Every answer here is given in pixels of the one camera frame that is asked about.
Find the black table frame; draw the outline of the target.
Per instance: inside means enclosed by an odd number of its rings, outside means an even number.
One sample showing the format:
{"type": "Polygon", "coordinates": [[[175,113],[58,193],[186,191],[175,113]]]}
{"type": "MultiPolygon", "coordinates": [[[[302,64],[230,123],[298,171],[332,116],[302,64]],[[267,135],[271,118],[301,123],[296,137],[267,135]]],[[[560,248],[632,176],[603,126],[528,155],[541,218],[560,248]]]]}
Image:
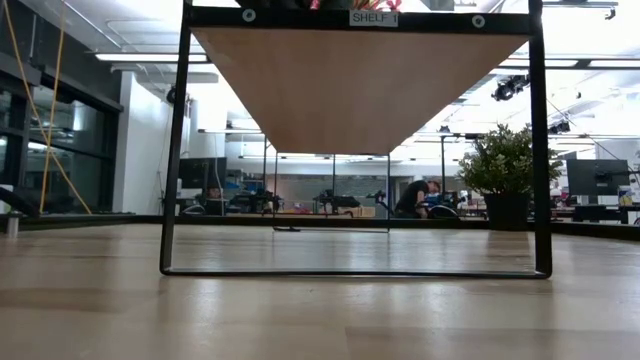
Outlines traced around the black table frame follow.
{"type": "MultiPolygon", "coordinates": [[[[26,231],[80,228],[92,226],[124,224],[163,224],[164,218],[155,215],[49,215],[29,218],[14,216],[19,220],[19,228],[26,231]]],[[[262,217],[239,216],[186,216],[174,219],[177,225],[199,226],[258,226],[258,227],[294,227],[294,228],[367,228],[367,229],[450,229],[450,230],[488,230],[489,223],[484,220],[408,220],[408,219],[367,219],[338,217],[262,217]]],[[[632,225],[606,225],[596,223],[553,222],[550,224],[553,234],[584,236],[640,243],[640,227],[632,225]]]]}

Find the black slanted bar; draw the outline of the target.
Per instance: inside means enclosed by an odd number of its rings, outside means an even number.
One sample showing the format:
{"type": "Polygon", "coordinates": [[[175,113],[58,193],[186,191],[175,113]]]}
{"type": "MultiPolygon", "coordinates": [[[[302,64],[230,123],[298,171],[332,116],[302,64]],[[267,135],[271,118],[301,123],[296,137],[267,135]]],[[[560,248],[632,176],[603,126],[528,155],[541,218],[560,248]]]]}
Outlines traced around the black slanted bar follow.
{"type": "Polygon", "coordinates": [[[7,203],[13,209],[21,212],[30,218],[39,218],[39,210],[30,204],[26,199],[11,190],[0,187],[0,201],[7,203]]]}

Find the black computer monitor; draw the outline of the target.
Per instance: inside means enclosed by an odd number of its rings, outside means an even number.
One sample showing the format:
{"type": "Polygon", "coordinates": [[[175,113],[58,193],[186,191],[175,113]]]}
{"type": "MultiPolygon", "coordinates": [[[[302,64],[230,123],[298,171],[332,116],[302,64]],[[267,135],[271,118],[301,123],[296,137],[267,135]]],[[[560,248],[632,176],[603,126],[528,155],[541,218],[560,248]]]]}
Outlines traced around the black computer monitor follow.
{"type": "Polygon", "coordinates": [[[223,188],[225,185],[227,159],[184,158],[179,163],[179,176],[184,189],[223,188]]]}
{"type": "Polygon", "coordinates": [[[626,160],[579,160],[566,162],[569,193],[572,196],[613,196],[630,184],[626,160]]]}

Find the wooden board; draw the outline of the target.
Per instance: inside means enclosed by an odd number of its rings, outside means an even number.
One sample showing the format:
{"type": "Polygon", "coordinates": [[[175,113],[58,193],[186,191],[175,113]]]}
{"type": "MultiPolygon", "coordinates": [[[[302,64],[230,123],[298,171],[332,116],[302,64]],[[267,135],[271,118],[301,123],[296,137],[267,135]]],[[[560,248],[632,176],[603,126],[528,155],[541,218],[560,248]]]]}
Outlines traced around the wooden board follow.
{"type": "Polygon", "coordinates": [[[387,155],[522,46],[529,48],[533,279],[552,275],[543,0],[523,13],[298,9],[182,0],[159,269],[173,263],[190,48],[201,45],[266,138],[287,153],[387,155]]]}

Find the black hanging spot fixture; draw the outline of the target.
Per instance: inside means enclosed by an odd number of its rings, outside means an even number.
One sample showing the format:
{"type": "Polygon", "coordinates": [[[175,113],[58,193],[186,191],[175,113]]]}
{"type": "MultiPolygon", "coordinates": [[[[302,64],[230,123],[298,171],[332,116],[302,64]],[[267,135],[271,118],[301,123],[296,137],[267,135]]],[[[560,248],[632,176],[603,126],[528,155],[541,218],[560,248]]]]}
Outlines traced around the black hanging spot fixture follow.
{"type": "Polygon", "coordinates": [[[530,76],[510,75],[498,81],[496,90],[491,94],[495,101],[508,101],[524,91],[530,85],[530,76]]]}

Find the potted green plant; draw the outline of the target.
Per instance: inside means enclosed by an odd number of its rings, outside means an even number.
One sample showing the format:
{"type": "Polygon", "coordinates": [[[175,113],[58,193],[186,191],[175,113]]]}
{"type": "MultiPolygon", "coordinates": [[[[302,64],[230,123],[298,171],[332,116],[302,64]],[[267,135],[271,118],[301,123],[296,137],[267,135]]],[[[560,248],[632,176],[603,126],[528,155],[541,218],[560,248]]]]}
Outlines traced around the potted green plant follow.
{"type": "Polygon", "coordinates": [[[500,125],[472,148],[458,162],[457,177],[483,197],[490,228],[526,230],[534,191],[531,130],[500,125]]]}

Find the ceiling light strip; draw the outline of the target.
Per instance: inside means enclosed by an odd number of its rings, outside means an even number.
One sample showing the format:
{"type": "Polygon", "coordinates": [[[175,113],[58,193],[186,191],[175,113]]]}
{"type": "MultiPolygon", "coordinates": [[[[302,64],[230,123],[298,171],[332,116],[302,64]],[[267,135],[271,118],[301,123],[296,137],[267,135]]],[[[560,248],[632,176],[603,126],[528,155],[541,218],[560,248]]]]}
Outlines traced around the ceiling light strip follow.
{"type": "Polygon", "coordinates": [[[95,57],[111,63],[172,64],[179,60],[177,53],[95,53],[95,57]]]}

